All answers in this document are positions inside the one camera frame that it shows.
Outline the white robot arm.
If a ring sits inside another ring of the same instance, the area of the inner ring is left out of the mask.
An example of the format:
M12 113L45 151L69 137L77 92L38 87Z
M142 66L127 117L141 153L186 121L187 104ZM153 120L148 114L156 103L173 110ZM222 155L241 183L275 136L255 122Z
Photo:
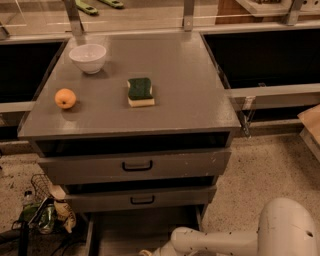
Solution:
M139 256L194 256L209 252L226 256L320 256L319 235L308 210L288 198L275 198L261 211L256 231L207 233L176 228L170 240Z

